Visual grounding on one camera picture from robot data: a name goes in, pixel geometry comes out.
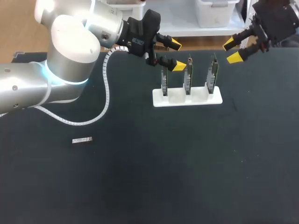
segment white stand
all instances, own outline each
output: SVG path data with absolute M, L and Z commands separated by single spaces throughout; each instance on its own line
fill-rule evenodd
M 155 107 L 165 106 L 194 106 L 222 104 L 222 96 L 218 86 L 214 89 L 214 94 L 209 94 L 207 86 L 192 87 L 191 95 L 186 95 L 185 87 L 168 88 L 168 96 L 163 96 L 162 89 L 153 90 L 153 102 Z

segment small metal module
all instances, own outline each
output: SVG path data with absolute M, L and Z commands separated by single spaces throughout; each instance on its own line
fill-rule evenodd
M 161 70 L 161 86 L 163 91 L 163 96 L 168 96 L 168 87 L 167 87 L 167 78 L 168 78 L 168 70 L 166 67 L 163 66 L 163 69 Z
M 81 138 L 81 139 L 73 139 L 72 143 L 73 144 L 77 144 L 77 143 L 89 142 L 89 141 L 93 141 L 93 138 L 92 137 L 88 137 L 88 138 Z
M 219 63 L 216 58 L 216 55 L 214 54 L 211 67 L 209 67 L 209 71 L 206 77 L 206 85 L 210 94 L 214 93 L 218 71 L 219 71 Z
M 186 95 L 191 95 L 192 76 L 193 76 L 193 60 L 190 55 L 188 58 L 187 67 L 185 68 L 185 77 L 184 77 L 184 86 L 185 86 Z

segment white cable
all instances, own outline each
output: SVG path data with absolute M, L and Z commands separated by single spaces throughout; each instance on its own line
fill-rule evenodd
M 97 120 L 101 119 L 104 114 L 107 112 L 108 107 L 109 107 L 109 102 L 110 102 L 110 94 L 109 94 L 109 85 L 108 85 L 108 80 L 107 80 L 107 64 L 108 64 L 108 60 L 110 58 L 110 56 L 116 52 L 116 51 L 126 51 L 128 52 L 128 48 L 127 47 L 115 47 L 112 48 L 106 55 L 105 59 L 104 59 L 104 63 L 103 63 L 103 79 L 104 79 L 104 84 L 105 84 L 105 90 L 106 90 L 106 103 L 105 103 L 105 107 L 102 111 L 101 114 L 99 114 L 99 116 L 97 116 L 96 118 L 90 120 L 90 121 L 86 121 L 86 122 L 72 122 L 72 121 L 68 121 L 65 120 L 59 116 L 57 116 L 56 114 L 53 114 L 51 111 L 47 110 L 46 108 L 42 107 L 42 106 L 36 106 L 35 108 L 48 114 L 49 116 L 55 118 L 56 120 L 59 120 L 60 122 L 67 124 L 67 125 L 72 125 L 72 126 L 84 126 L 84 125 L 89 125 L 92 124 L 94 122 L 96 122 Z

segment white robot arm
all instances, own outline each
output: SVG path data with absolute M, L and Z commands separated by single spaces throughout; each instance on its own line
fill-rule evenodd
M 0 64 L 0 114 L 79 98 L 101 46 L 111 48 L 118 44 L 122 47 L 115 50 L 136 56 L 148 53 L 147 64 L 160 64 L 172 71 L 186 66 L 174 59 L 156 58 L 157 41 L 176 50 L 181 45 L 170 36 L 157 33 L 161 16 L 152 10 L 141 21 L 124 21 L 121 11 L 99 0 L 37 0 L 35 19 L 49 32 L 47 60 Z

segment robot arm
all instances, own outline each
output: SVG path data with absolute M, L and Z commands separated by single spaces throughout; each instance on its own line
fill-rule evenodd
M 256 15 L 249 28 L 233 35 L 223 47 L 230 50 L 249 36 L 257 37 L 256 44 L 240 49 L 228 57 L 229 63 L 244 62 L 259 50 L 268 52 L 270 46 L 275 46 L 295 34 L 299 27 L 299 7 L 295 1 L 259 0 L 253 8 Z
M 171 71 L 186 66 L 174 59 L 156 58 L 157 41 L 176 50 L 181 45 L 157 33 L 161 16 L 152 10 L 141 21 L 124 21 L 121 11 L 99 0 L 37 0 L 35 19 L 49 32 L 47 60 L 0 64 L 0 114 L 79 98 L 101 46 L 111 48 L 117 43 L 130 54 L 142 57 L 147 53 L 147 64 Z

